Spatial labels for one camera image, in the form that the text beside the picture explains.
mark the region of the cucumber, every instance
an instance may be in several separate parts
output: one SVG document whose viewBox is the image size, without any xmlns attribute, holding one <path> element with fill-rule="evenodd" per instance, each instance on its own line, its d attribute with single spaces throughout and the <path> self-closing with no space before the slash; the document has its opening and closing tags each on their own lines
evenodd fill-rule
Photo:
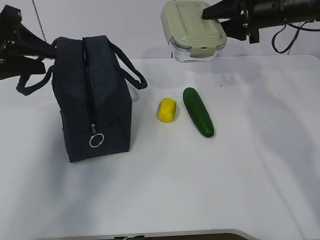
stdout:
<svg viewBox="0 0 320 240">
<path fill-rule="evenodd" d="M 183 91 L 183 102 L 199 132 L 206 138 L 213 137 L 215 134 L 214 125 L 198 92 L 192 87 L 187 87 Z"/>
</svg>

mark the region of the black cable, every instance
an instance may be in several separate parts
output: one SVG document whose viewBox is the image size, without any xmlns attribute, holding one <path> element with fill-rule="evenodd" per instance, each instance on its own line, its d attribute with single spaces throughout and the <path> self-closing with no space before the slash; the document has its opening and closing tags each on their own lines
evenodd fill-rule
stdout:
<svg viewBox="0 0 320 240">
<path fill-rule="evenodd" d="M 279 33 L 281 33 L 283 30 L 286 29 L 287 25 L 285 24 L 284 27 L 278 31 L 272 38 L 272 41 L 271 41 L 271 45 L 272 45 L 272 48 L 278 53 L 278 54 L 284 54 L 286 53 L 287 51 L 289 51 L 291 49 L 291 47 L 294 45 L 295 41 L 297 40 L 298 36 L 299 36 L 299 33 L 300 33 L 300 30 L 303 30 L 303 26 L 310 23 L 309 21 L 306 21 L 305 23 L 303 23 L 301 25 L 301 27 L 299 26 L 295 26 L 295 28 L 297 28 L 296 32 L 295 32 L 295 35 L 292 39 L 292 41 L 289 43 L 289 45 L 283 50 L 283 51 L 279 51 L 277 48 L 276 48 L 276 44 L 275 44 L 275 41 L 276 41 L 276 37 L 278 36 Z"/>
<path fill-rule="evenodd" d="M 312 21 L 306 21 L 304 24 L 308 24 L 308 23 L 313 23 Z M 301 31 L 307 31 L 307 32 L 320 32 L 320 29 L 312 29 L 312 28 L 304 28 L 302 26 L 296 26 L 293 24 L 288 24 L 290 27 L 294 28 L 294 29 L 299 29 Z"/>
</svg>

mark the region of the dark blue lunch bag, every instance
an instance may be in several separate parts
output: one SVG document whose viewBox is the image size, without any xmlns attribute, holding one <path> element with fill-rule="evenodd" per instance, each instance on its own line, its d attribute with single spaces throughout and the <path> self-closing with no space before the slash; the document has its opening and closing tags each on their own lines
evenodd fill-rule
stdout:
<svg viewBox="0 0 320 240">
<path fill-rule="evenodd" d="M 65 148 L 71 163 L 128 152 L 132 99 L 126 80 L 135 88 L 144 89 L 146 79 L 106 36 L 82 40 L 59 37 L 53 45 L 57 58 L 44 79 L 26 87 L 30 75 L 22 75 L 16 89 L 27 96 L 43 87 L 53 74 L 52 89 L 61 109 Z M 140 81 L 120 67 L 116 55 Z"/>
</svg>

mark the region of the green lid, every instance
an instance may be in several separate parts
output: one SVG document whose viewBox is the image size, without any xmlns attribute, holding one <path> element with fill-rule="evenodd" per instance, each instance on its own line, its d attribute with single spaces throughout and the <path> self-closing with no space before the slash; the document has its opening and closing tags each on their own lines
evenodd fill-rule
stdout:
<svg viewBox="0 0 320 240">
<path fill-rule="evenodd" d="M 210 5 L 203 1 L 177 0 L 165 4 L 161 20 L 167 42 L 191 49 L 190 57 L 206 58 L 224 47 L 227 36 L 217 20 L 203 20 L 202 12 Z"/>
</svg>

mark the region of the food container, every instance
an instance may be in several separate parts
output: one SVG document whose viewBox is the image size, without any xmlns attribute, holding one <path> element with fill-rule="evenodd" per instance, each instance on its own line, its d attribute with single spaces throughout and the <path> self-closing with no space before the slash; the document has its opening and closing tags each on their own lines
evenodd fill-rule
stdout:
<svg viewBox="0 0 320 240">
<path fill-rule="evenodd" d="M 210 61 L 226 45 L 227 36 L 219 21 L 202 19 L 203 10 L 209 6 L 196 0 L 165 4 L 161 14 L 163 31 L 177 61 Z"/>
</svg>

